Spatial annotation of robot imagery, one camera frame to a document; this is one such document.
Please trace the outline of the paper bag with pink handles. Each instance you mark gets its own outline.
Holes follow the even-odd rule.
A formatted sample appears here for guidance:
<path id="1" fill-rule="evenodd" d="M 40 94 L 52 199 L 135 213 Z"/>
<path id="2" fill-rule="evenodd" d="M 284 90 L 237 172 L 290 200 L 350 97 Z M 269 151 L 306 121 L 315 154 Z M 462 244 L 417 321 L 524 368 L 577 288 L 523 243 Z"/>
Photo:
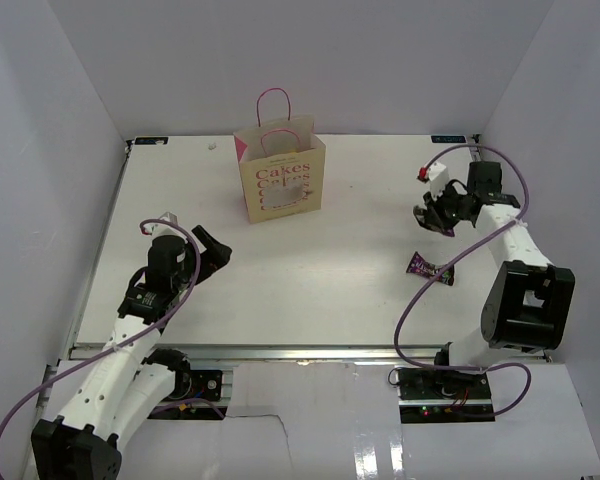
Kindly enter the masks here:
<path id="1" fill-rule="evenodd" d="M 280 87 L 264 90 L 256 100 L 280 92 L 287 112 L 233 133 L 248 220 L 262 223 L 317 211 L 322 206 L 326 145 L 315 134 L 314 117 L 293 115 L 291 99 Z"/>

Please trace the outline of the purple chocolate pack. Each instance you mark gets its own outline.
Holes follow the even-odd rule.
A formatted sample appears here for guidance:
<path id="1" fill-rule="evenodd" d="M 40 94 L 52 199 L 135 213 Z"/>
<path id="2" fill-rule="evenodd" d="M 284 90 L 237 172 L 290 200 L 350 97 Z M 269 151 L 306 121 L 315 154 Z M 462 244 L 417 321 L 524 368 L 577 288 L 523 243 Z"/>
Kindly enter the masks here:
<path id="1" fill-rule="evenodd" d="M 418 225 L 425 230 L 439 233 L 445 237 L 454 237 L 456 223 L 445 216 L 440 216 L 434 208 L 414 206 L 413 215 Z"/>
<path id="2" fill-rule="evenodd" d="M 455 283 L 455 267 L 451 266 L 445 270 L 443 265 L 436 265 L 424 259 L 424 257 L 415 251 L 406 268 L 407 274 L 413 274 L 422 278 L 431 279 L 436 277 L 437 282 L 453 286 Z"/>

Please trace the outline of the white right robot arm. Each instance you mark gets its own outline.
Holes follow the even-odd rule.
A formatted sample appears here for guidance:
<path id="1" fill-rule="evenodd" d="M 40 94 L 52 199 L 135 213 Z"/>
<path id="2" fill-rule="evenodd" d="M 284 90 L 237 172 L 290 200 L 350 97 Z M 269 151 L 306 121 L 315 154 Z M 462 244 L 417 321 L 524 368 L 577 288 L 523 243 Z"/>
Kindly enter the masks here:
<path id="1" fill-rule="evenodd" d="M 414 208 L 418 224 L 450 235 L 469 222 L 481 234 L 493 234 L 487 244 L 498 273 L 481 311 L 480 325 L 466 337 L 450 342 L 436 354 L 441 366 L 431 374 L 433 390 L 452 399 L 479 384 L 482 371 L 516 353 L 554 350 L 562 342 L 575 289 L 575 275 L 555 266 L 533 241 L 519 219 L 517 198 L 502 190 L 498 162 L 473 161 L 464 190 L 439 162 L 420 171 L 428 184 L 424 204 Z"/>

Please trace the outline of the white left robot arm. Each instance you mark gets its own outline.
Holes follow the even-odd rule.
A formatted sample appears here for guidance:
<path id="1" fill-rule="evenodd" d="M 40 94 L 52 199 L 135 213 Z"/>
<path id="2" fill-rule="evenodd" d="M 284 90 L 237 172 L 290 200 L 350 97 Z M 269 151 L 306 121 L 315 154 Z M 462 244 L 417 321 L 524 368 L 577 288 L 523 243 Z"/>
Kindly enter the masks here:
<path id="1" fill-rule="evenodd" d="M 129 280 L 102 351 L 52 420 L 37 422 L 31 444 L 40 479 L 115 479 L 123 452 L 164 399 L 191 387 L 183 354 L 156 344 L 193 288 L 225 267 L 231 248 L 202 226 L 187 231 L 170 215 L 141 222 L 151 239 L 146 264 Z"/>

